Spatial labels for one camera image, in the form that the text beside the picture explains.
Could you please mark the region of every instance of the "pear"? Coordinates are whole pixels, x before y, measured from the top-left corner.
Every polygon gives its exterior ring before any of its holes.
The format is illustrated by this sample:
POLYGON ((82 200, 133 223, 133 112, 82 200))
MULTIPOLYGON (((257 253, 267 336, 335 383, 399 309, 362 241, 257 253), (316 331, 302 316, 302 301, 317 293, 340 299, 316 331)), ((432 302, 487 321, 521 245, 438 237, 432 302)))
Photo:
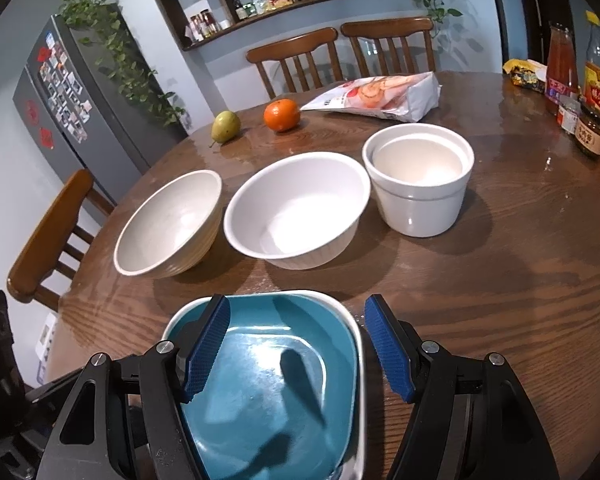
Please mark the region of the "pear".
POLYGON ((211 138, 218 144, 224 144, 239 133, 240 118, 229 110, 220 112, 211 125, 211 138))

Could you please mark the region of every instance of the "tangerine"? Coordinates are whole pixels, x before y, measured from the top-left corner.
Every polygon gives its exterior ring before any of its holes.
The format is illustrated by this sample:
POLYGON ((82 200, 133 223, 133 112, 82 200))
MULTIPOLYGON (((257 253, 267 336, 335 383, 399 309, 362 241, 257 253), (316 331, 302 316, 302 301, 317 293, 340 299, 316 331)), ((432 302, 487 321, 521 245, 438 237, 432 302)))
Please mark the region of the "tangerine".
POLYGON ((264 109, 264 123, 275 132, 284 132, 300 122, 300 108, 292 99, 278 99, 264 109))

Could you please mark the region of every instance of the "round dining table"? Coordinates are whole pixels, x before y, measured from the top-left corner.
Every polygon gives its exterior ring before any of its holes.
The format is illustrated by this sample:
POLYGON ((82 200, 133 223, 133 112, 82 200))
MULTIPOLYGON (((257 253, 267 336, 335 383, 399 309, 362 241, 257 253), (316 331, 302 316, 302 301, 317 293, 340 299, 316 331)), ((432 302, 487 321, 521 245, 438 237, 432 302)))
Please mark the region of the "round dining table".
MULTIPOLYGON (((214 293, 317 290, 341 301, 361 326, 365 299, 378 293, 421 338, 453 354, 503 354, 538 413, 561 478, 579 478, 600 451, 600 160, 577 150, 540 94, 506 76, 441 72, 438 79, 440 104, 423 122, 460 133, 475 152, 449 231, 403 236, 383 222, 372 194, 351 244, 315 269, 285 270, 243 256, 220 229, 206 257, 186 272, 155 281, 118 274, 120 231, 175 177, 218 172, 226 206, 250 176, 286 156, 328 151, 361 162, 365 140, 394 124, 307 111, 295 129, 276 134, 263 123, 265 105, 241 111, 239 137, 210 146, 210 126, 196 131, 107 219, 61 298, 48 378, 84 366, 96 352, 144 353, 178 309, 214 293)), ((304 104, 323 90, 293 99, 304 104)), ((365 362, 365 479, 375 480, 388 471, 411 407, 391 392, 368 338, 365 362)))

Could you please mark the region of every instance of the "wooden chair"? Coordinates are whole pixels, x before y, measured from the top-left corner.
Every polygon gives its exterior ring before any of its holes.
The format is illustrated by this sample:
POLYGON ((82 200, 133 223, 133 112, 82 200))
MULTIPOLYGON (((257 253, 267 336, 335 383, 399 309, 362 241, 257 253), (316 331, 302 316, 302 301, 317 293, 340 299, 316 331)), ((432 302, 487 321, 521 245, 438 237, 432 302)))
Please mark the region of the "wooden chair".
POLYGON ((389 75, 389 69, 382 51, 382 44, 380 40, 386 40, 389 46, 389 55, 391 56, 391 62, 394 68, 394 73, 404 73, 400 66, 400 60, 398 59, 398 52, 394 45, 394 38, 400 38, 400 44, 402 45, 402 51, 404 54, 404 61, 408 73, 417 73, 417 67, 413 62, 411 53, 409 50, 409 44, 407 38, 411 34, 416 32, 422 32, 424 35, 424 45, 427 51, 427 64, 429 65, 429 71, 435 72, 436 61, 433 59, 433 47, 431 45, 431 34, 430 30, 433 29, 433 22, 430 18, 418 17, 418 18, 394 18, 392 20, 373 20, 371 22, 348 22, 343 23, 340 27, 340 31, 343 36, 349 38, 351 47, 356 55, 358 61, 358 68, 362 77, 369 77, 369 69, 366 66, 365 57, 360 49, 358 38, 367 38, 374 40, 376 50, 378 51, 378 59, 380 62, 380 70, 382 75, 389 75))
POLYGON ((33 231, 29 241, 11 267, 7 277, 7 290, 18 301, 29 303, 37 300, 52 310, 58 311, 60 297, 42 285, 54 270, 70 280, 75 270, 60 261, 64 252, 78 261, 84 254, 69 243, 71 234, 88 244, 93 236, 78 225, 78 213, 85 198, 93 202, 108 216, 113 206, 93 189, 93 177, 87 170, 76 171, 62 188, 51 207, 33 231))
POLYGON ((318 69, 315 65, 314 56, 312 51, 321 45, 326 44, 329 49, 329 59, 331 61, 331 69, 336 81, 342 81, 342 70, 340 69, 340 60, 338 59, 338 53, 336 51, 336 45, 334 41, 338 38, 338 31, 333 27, 320 28, 313 32, 308 32, 302 36, 296 36, 289 40, 276 41, 275 43, 269 43, 263 46, 252 48, 247 52, 246 58, 249 63, 253 63, 260 72, 260 77, 264 83, 265 88, 269 97, 273 99, 276 93, 273 91, 271 81, 267 76, 267 72, 264 70, 262 65, 263 61, 279 61, 282 66, 282 73, 285 75, 286 85, 289 87, 291 92, 296 92, 296 85, 293 79, 291 79, 291 73, 289 67, 286 64, 286 59, 293 57, 296 71, 298 72, 298 78, 300 79, 300 85, 303 91, 309 89, 309 85, 304 75, 304 69, 300 63, 299 56, 305 54, 306 60, 309 63, 309 72, 311 78, 314 80, 314 86, 316 88, 322 88, 322 81, 318 75, 318 69))

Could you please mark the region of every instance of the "refrigerator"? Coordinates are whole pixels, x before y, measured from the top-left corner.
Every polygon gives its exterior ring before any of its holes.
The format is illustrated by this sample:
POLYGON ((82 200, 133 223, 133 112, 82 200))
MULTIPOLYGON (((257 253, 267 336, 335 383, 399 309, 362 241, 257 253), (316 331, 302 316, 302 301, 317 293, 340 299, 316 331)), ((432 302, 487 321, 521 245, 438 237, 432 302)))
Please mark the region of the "refrigerator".
MULTIPOLYGON (((31 49, 13 102, 62 182, 86 168, 96 190, 117 205, 187 134, 179 122, 164 126, 146 104, 132 104, 119 93, 119 83, 108 77, 110 53, 100 44, 80 42, 90 34, 52 16, 31 49), (99 58, 105 61, 97 65, 99 58)), ((135 43, 130 50, 127 55, 149 70, 135 43)), ((150 86, 161 92, 153 77, 150 86)), ((104 222, 91 203, 85 201, 84 207, 104 222)))

